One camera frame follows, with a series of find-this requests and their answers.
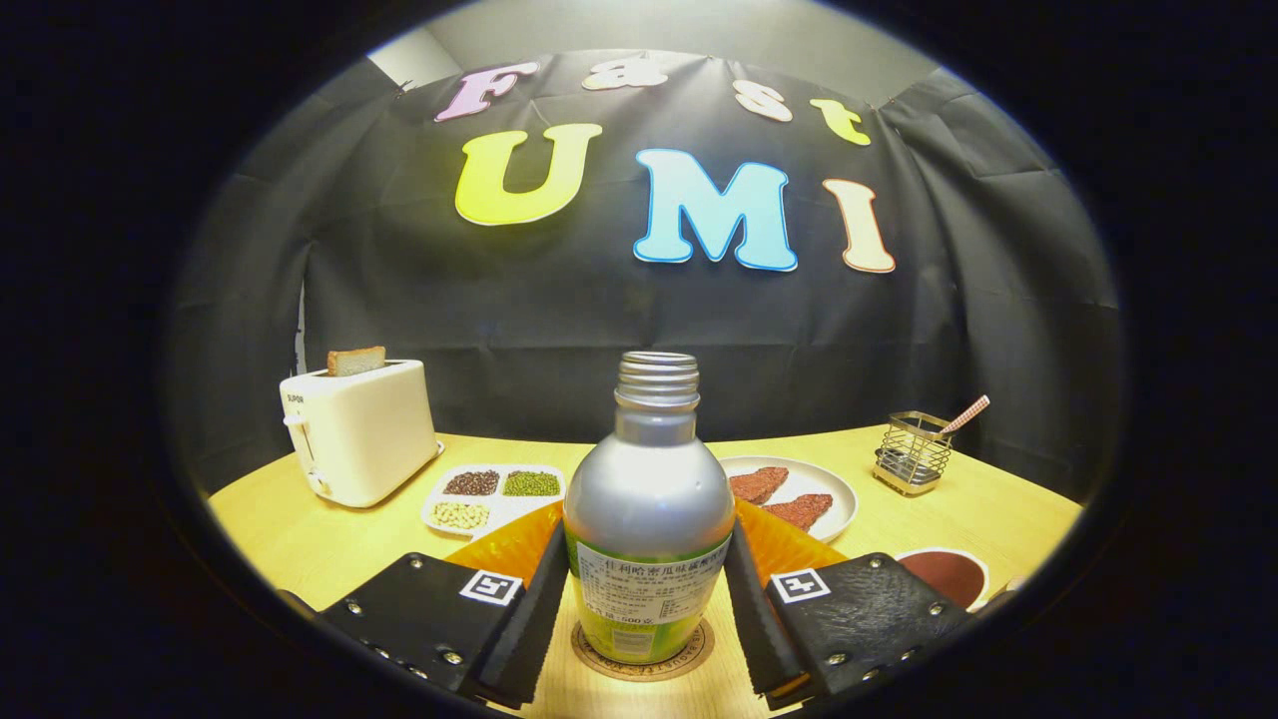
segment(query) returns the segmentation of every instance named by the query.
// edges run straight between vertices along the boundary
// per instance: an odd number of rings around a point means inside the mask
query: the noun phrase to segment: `blue letter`
[[[635,243],[635,257],[645,262],[686,262],[693,243],[679,231],[681,212],[688,213],[702,249],[714,262],[723,258],[736,226],[745,222],[745,236],[736,248],[736,261],[757,269],[789,272],[799,258],[786,241],[781,188],[785,172],[759,162],[736,169],[727,189],[720,193],[700,162],[679,149],[642,149],[635,155],[652,178],[648,235]]]

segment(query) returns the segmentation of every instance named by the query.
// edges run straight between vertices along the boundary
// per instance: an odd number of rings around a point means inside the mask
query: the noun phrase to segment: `black cloth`
[[[1117,305],[1086,212],[1015,123],[944,73],[882,111],[674,52],[649,54],[670,78],[659,86],[581,87],[593,65],[633,55],[535,57],[541,69],[491,107],[443,123],[433,117],[459,77],[403,96],[389,80],[345,82],[369,92],[308,101],[249,155],[212,206],[174,315],[175,428],[208,492],[291,451],[277,384],[291,374],[304,281],[308,369],[328,349],[371,344],[419,358],[440,432],[598,442],[621,352],[668,349],[698,356],[704,441],[874,425],[905,410],[951,418],[985,393],[993,406],[957,447],[1085,494],[1112,443]],[[777,89],[794,120],[743,109],[735,79]],[[872,143],[837,137],[810,98],[858,112]],[[527,132],[505,178],[521,192],[546,178],[542,132],[583,121],[603,133],[566,207],[501,226],[458,213],[466,140]],[[691,259],[636,259],[645,148],[691,153],[721,190],[743,162],[785,171],[799,266],[748,268],[731,252],[712,262],[686,217]],[[895,271],[843,264],[824,179],[874,190]],[[731,246],[740,239],[737,227]]]

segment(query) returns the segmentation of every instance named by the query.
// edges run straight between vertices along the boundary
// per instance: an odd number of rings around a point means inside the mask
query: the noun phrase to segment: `yellow letter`
[[[528,139],[521,130],[479,135],[461,147],[466,163],[458,180],[458,212],[477,225],[532,222],[562,209],[576,197],[585,170],[585,146],[603,132],[580,123],[546,128],[555,143],[546,181],[529,192],[506,192],[506,165],[515,146]]]
[[[838,100],[810,100],[810,102],[813,107],[820,107],[826,124],[835,130],[835,134],[854,144],[870,143],[870,135],[852,126],[852,123],[861,121],[861,116],[843,107],[842,102]]]

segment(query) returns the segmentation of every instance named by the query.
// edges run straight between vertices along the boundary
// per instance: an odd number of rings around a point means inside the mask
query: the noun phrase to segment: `bottle neck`
[[[617,439],[644,447],[672,447],[697,439],[697,412],[643,412],[617,407]]]

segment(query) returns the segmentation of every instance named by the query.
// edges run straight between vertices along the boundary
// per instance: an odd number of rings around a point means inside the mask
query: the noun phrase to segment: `yellow table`
[[[856,518],[832,547],[847,557],[897,556],[944,547],[979,557],[989,590],[1029,576],[1065,538],[1080,507],[1038,485],[953,453],[935,490],[905,498],[870,475],[884,427],[745,442],[711,443],[717,457],[785,457],[838,475],[856,493]],[[460,465],[550,465],[571,480],[588,444],[501,441],[440,434],[445,452],[391,497],[369,510],[339,507],[307,487],[294,456],[233,483],[210,499],[227,536],[262,577],[316,609],[325,609],[408,552],[446,557],[464,539],[437,534],[420,512],[436,483]],[[573,654],[576,623],[565,586],[555,636],[521,716],[769,716],[754,696],[736,639],[727,585],[721,577],[705,612],[714,631],[707,662],[672,679],[633,683],[587,668]]]

